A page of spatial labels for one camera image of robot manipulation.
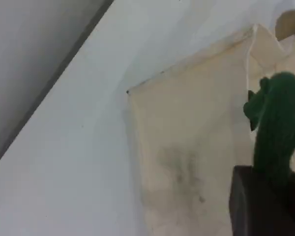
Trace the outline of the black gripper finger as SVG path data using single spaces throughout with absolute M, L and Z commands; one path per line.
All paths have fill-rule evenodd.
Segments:
M 251 166 L 234 166 L 229 213 L 235 236 L 295 236 L 295 172 L 278 195 Z

